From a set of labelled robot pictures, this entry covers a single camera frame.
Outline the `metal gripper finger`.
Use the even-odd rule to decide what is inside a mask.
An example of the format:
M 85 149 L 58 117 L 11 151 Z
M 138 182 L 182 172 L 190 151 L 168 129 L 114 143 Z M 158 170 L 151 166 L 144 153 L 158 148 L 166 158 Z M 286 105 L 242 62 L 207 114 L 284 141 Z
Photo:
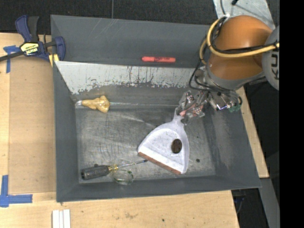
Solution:
M 179 105 L 176 108 L 176 112 L 182 112 L 187 110 L 193 103 L 194 96 L 192 95 L 191 91 L 187 91 L 183 94 L 179 101 Z
M 183 123 L 188 123 L 195 118 L 201 118 L 205 115 L 204 106 L 193 106 L 185 111 L 183 111 Z

